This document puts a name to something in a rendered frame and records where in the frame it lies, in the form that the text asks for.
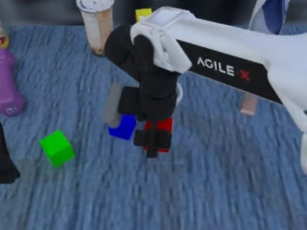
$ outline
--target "blue cube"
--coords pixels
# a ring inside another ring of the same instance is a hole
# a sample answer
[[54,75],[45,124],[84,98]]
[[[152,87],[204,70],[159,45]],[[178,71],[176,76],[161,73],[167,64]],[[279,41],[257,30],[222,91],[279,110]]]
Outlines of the blue cube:
[[136,117],[132,115],[122,115],[117,128],[108,127],[109,134],[116,138],[130,140],[136,127]]

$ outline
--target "red x logo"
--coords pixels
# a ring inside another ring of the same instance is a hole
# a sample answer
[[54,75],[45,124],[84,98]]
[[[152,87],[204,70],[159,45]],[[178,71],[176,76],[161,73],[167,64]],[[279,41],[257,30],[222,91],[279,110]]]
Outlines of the red x logo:
[[241,75],[240,79],[244,79],[246,81],[250,81],[250,78],[249,78],[250,72],[249,71],[244,71],[244,70],[240,69],[239,70],[239,74]]

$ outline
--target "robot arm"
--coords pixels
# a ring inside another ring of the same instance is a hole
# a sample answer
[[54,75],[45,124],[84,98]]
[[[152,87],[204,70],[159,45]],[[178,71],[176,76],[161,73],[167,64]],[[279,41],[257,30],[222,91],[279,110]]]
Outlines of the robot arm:
[[179,73],[189,70],[282,104],[307,133],[307,34],[262,34],[162,7],[132,26],[132,42],[138,35],[152,42],[156,66]]

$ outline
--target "green cube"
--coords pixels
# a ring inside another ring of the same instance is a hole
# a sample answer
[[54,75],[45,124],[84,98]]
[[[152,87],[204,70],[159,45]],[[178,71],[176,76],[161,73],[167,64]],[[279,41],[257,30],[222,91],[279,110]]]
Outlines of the green cube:
[[39,143],[54,167],[59,167],[74,157],[71,143],[60,130],[41,139]]

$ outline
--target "purple dumbbell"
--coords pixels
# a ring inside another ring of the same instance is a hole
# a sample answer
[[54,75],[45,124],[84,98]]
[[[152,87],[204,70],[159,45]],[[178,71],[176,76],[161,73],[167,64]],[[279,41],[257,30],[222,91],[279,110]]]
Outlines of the purple dumbbell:
[[24,107],[24,100],[13,81],[14,64],[13,54],[0,48],[0,113],[6,116],[16,116]]

